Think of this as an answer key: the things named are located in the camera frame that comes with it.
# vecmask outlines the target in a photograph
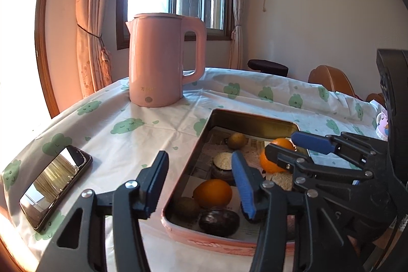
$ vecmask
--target kiwi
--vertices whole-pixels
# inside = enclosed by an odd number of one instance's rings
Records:
[[[227,146],[230,149],[238,150],[246,145],[246,137],[242,133],[234,133],[227,140]]]
[[[180,197],[174,202],[174,213],[182,220],[196,219],[200,211],[200,206],[190,197]]]

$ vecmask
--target pink tin box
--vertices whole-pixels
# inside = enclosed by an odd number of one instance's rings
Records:
[[[240,208],[237,188],[232,185],[233,192],[227,209],[239,215],[240,226],[236,233],[229,237],[218,237],[204,233],[198,225],[198,218],[185,221],[174,213],[174,202],[180,197],[192,197],[194,189],[202,182],[217,178],[212,169],[213,158],[220,152],[232,152],[226,145],[227,138],[235,132],[246,137],[246,145],[241,149],[248,164],[263,171],[259,165],[259,155],[275,138],[290,137],[299,130],[296,123],[273,119],[254,114],[246,114],[229,110],[215,109],[211,113],[199,140],[178,180],[170,199],[162,210],[162,224],[173,240],[192,245],[197,248],[216,251],[223,254],[253,256],[259,234],[259,224],[250,223],[245,219]],[[307,150],[296,148],[300,153],[308,155]],[[271,174],[262,172],[267,179]],[[294,216],[288,216],[288,242],[286,255],[293,256],[295,250]]]

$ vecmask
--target wall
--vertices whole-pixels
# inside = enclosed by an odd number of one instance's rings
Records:
[[[82,99],[76,60],[75,0],[47,0],[45,32],[52,87],[62,112]]]
[[[345,72],[356,93],[380,92],[378,48],[408,49],[408,11],[402,0],[246,0],[245,59],[289,67],[307,81],[326,64]]]
[[[112,81],[129,76],[129,49],[116,48],[116,0],[107,0],[102,39],[111,52]],[[230,41],[207,41],[206,67],[226,68]],[[195,41],[184,42],[184,70],[195,67]]]

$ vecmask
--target pink electric kettle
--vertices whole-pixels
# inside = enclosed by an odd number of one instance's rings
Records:
[[[126,22],[130,32],[129,94],[139,106],[171,105],[183,97],[183,84],[205,70],[207,29],[198,18],[168,13],[138,14]],[[195,71],[183,75],[184,34],[197,37]]]

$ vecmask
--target brown leather chair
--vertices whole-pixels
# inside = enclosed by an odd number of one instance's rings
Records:
[[[377,101],[383,107],[387,108],[386,105],[385,105],[384,95],[382,93],[368,95],[367,98],[366,98],[366,102],[371,102],[372,100]]]
[[[359,98],[347,76],[338,68],[327,65],[317,66],[309,74],[308,83],[321,84],[328,91],[338,91],[346,95]]]

